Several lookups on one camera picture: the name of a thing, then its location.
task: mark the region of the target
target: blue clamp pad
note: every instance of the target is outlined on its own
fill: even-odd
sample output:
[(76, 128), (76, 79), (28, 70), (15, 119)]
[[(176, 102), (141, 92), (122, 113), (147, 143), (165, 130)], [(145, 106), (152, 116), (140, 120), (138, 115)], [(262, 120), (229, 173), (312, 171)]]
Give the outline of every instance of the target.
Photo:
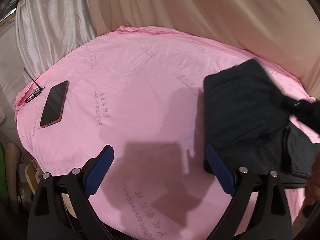
[(106, 146), (97, 158), (98, 160), (85, 178), (84, 195), (87, 198), (97, 192), (109, 170), (114, 158), (113, 148)]
[(235, 177), (229, 171), (229, 169), (222, 161), (219, 154), (213, 149), (211, 144), (206, 147), (205, 156), (211, 169), (218, 178), (223, 191), (233, 197), (236, 194)]

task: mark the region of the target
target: folded cloth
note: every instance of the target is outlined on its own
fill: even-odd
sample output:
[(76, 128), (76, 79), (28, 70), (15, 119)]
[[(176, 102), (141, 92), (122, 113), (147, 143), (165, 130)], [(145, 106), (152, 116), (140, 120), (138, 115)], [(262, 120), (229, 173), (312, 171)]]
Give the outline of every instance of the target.
[(272, 104), (281, 91), (259, 63), (250, 59), (204, 79), (206, 145), (259, 138), (287, 126), (289, 113)]
[(231, 157), (238, 167), (245, 166), (257, 174), (277, 171), (285, 188), (303, 188), (319, 150), (319, 143), (311, 143), (308, 136), (290, 122), (287, 127), (254, 142), (234, 143), (219, 153)]
[(320, 149), (273, 104), (282, 95), (254, 59), (204, 79), (206, 145), (257, 174), (278, 172), (285, 188), (303, 188)]

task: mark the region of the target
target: smartphone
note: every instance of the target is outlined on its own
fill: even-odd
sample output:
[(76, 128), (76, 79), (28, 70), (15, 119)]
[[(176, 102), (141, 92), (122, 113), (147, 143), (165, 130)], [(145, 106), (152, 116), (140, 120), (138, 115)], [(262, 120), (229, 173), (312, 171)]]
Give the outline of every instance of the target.
[(64, 81), (50, 89), (41, 116), (40, 126), (42, 128), (61, 121), (68, 86), (69, 81)]

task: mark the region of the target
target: white satin curtain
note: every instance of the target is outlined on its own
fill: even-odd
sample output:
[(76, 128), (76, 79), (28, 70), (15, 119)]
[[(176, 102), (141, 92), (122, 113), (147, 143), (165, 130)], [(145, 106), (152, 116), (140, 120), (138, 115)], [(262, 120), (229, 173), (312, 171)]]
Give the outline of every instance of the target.
[[(34, 78), (95, 37), (88, 0), (20, 0), (18, 3), (17, 46), (27, 71)], [(26, 74), (25, 80), (31, 82)]]

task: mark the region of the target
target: bed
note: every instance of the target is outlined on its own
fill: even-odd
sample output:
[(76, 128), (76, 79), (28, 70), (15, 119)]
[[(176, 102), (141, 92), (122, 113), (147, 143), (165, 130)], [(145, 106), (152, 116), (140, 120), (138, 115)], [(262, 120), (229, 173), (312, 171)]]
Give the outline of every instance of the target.
[[(43, 92), (17, 96), (23, 147), (53, 176), (96, 157), (106, 144), (115, 159), (89, 198), (104, 223), (137, 239), (206, 239), (231, 197), (203, 169), (203, 89), (206, 75), (256, 57), (245, 50), (162, 27), (123, 27), (75, 49), (37, 82)], [(256, 57), (281, 90), (313, 99), (297, 78)], [(42, 129), (52, 86), (70, 81), (61, 122)], [(316, 134), (291, 118), (313, 143)], [(294, 220), (303, 189), (287, 189)], [(245, 230), (257, 195), (237, 231)]]

